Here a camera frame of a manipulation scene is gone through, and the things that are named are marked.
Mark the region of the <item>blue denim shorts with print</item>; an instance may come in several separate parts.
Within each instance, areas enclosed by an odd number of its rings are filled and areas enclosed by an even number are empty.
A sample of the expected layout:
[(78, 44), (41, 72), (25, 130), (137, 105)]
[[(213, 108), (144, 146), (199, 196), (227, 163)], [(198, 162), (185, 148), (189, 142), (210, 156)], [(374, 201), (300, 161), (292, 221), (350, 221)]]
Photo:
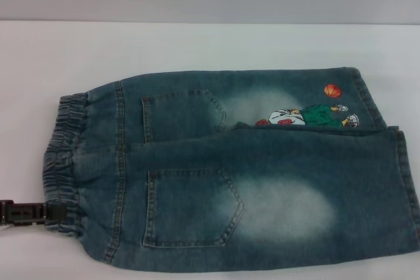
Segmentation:
[(158, 272), (272, 270), (420, 251), (404, 133), (356, 68), (182, 71), (63, 96), (49, 231)]

